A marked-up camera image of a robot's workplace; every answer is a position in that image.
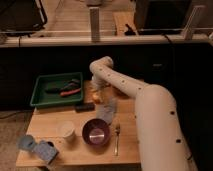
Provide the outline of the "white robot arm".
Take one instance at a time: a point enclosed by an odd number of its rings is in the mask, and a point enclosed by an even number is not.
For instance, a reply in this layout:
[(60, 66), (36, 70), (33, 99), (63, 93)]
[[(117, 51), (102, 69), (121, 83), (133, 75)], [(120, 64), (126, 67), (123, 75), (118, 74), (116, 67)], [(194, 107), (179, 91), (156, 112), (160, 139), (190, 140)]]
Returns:
[(175, 98), (165, 87), (114, 71), (108, 56), (89, 68), (96, 90), (109, 83), (135, 100), (142, 171), (199, 171), (180, 127)]

